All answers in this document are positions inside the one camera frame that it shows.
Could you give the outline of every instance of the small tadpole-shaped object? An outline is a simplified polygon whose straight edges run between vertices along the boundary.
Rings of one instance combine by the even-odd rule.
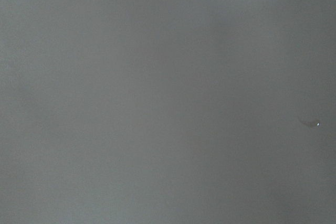
[[[303,125],[305,125],[309,128],[314,128],[314,127],[317,127],[317,126],[321,125],[321,122],[318,119],[315,119],[313,121],[303,121],[299,117],[298,117],[298,119],[299,119],[300,123],[302,123]]]

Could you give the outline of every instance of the blurry surface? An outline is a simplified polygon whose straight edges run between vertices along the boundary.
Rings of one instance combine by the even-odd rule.
[[[0,5],[1,223],[335,223],[334,0]]]

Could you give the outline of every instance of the curved dark mark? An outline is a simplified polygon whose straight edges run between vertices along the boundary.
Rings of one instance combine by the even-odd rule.
[[[313,128],[313,127],[317,127],[320,126],[321,122],[318,119],[315,119],[313,121],[303,121],[298,117],[300,123],[302,123],[303,125],[309,127],[309,128]]]

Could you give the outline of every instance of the small insect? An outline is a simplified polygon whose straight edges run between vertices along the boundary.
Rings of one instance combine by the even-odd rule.
[[[299,117],[298,117],[298,119],[299,119],[300,123],[302,123],[303,125],[305,125],[309,128],[314,128],[314,127],[320,126],[320,124],[321,124],[320,120],[318,120],[318,119],[315,119],[313,121],[303,121]]]

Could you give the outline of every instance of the plain gray wall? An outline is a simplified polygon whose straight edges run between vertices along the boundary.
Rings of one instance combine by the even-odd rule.
[[[335,0],[0,7],[1,223],[336,223]]]

